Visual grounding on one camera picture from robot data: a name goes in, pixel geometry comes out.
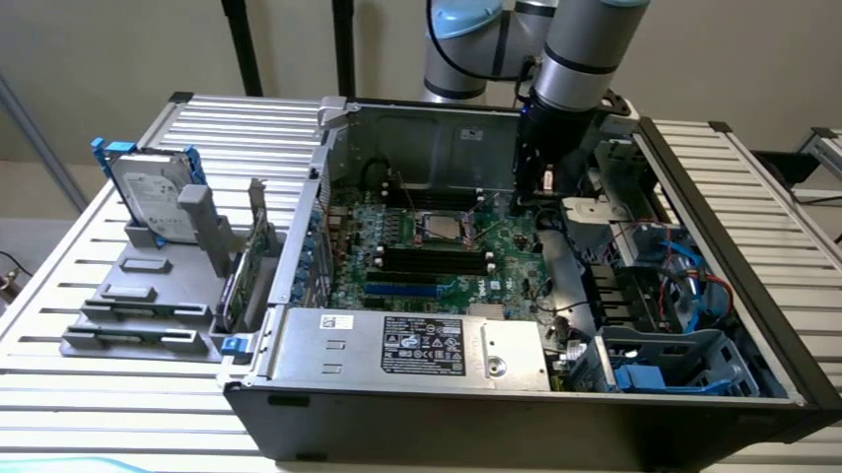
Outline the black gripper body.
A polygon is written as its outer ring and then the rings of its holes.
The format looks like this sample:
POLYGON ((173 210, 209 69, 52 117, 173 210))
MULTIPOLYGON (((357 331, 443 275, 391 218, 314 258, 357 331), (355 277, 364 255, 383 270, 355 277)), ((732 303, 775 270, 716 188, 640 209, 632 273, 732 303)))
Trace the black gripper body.
POLYGON ((520 110, 515 134, 515 199, 519 206, 583 192, 588 154, 583 140, 596 115, 592 108, 556 108, 529 96, 520 110))

